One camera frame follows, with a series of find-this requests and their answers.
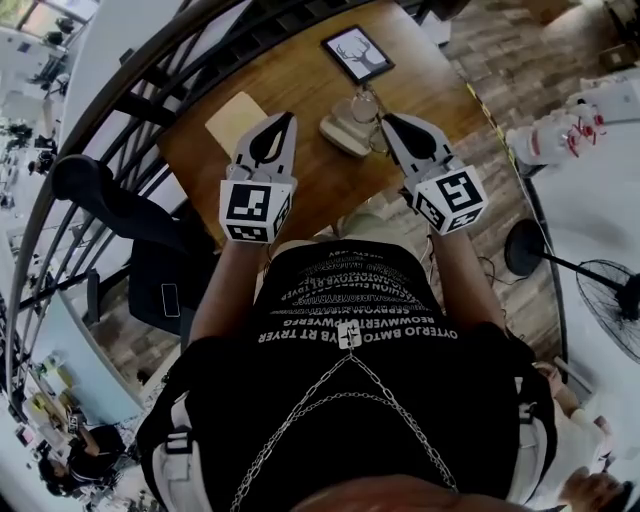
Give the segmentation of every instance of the desk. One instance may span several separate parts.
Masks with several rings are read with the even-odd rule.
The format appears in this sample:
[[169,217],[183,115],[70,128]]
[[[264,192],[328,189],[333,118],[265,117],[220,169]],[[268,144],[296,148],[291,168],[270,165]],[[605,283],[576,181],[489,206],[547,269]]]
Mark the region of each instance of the desk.
[[358,24],[387,53],[395,68],[372,80],[385,107],[438,125],[452,143],[486,119],[440,50],[394,2],[377,1],[344,12],[301,32],[230,76],[195,104],[163,135],[160,151],[210,232],[221,243],[219,186],[229,157],[205,123],[238,92],[268,114],[290,110],[298,117],[294,176],[298,189],[280,241],[307,239],[391,186],[403,175],[390,158],[347,156],[319,132],[322,118],[355,86],[320,42]]

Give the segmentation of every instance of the white bottle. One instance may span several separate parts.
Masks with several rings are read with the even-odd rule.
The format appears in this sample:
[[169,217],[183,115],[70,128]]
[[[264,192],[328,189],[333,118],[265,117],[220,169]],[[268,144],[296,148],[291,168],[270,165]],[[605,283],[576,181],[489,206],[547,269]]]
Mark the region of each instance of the white bottle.
[[507,144],[525,164],[557,164],[570,156],[578,157],[582,138],[578,122],[574,114],[554,111],[532,126],[510,130]]

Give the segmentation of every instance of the backpack strap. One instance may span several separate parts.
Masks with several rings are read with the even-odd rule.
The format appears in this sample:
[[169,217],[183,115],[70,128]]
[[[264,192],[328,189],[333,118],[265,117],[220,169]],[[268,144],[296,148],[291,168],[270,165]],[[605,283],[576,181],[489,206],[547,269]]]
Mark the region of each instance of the backpack strap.
[[[516,377],[520,394],[522,378]],[[535,403],[520,403],[520,445],[513,470],[511,488],[507,495],[510,503],[526,504],[533,496],[540,480],[547,455],[547,430],[543,422],[533,415]]]
[[200,447],[186,408],[188,394],[171,408],[174,430],[153,451],[153,478],[169,512],[213,512],[202,478]]

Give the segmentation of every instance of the deer picture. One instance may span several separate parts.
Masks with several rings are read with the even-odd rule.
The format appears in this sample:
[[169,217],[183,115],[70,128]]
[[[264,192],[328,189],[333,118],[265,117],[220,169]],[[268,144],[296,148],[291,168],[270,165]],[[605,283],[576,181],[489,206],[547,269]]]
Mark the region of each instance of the deer picture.
[[363,39],[362,37],[356,36],[356,39],[360,41],[360,43],[362,43],[363,45],[361,48],[358,49],[358,51],[360,51],[359,54],[354,54],[354,53],[347,54],[347,52],[343,50],[340,45],[336,47],[336,53],[340,56],[341,59],[345,61],[358,62],[362,64],[365,68],[367,68],[367,71],[370,71],[370,72],[375,71],[380,67],[381,63],[376,64],[374,62],[371,62],[367,58],[367,52],[371,49],[371,43],[366,39]]

